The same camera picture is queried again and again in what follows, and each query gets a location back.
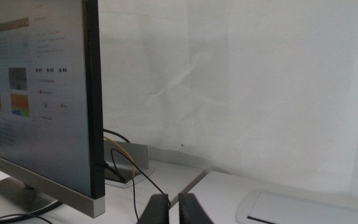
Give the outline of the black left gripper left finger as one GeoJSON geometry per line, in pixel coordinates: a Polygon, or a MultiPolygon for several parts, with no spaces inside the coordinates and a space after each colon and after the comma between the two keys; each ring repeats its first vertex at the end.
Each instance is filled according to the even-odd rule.
{"type": "Polygon", "coordinates": [[[152,195],[137,224],[169,224],[169,202],[167,194],[152,195]]]}

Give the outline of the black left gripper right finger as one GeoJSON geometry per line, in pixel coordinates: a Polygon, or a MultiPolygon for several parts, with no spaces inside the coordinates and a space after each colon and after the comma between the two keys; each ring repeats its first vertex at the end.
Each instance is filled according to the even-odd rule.
{"type": "Polygon", "coordinates": [[[194,194],[178,194],[180,224],[213,224],[194,194]]]}

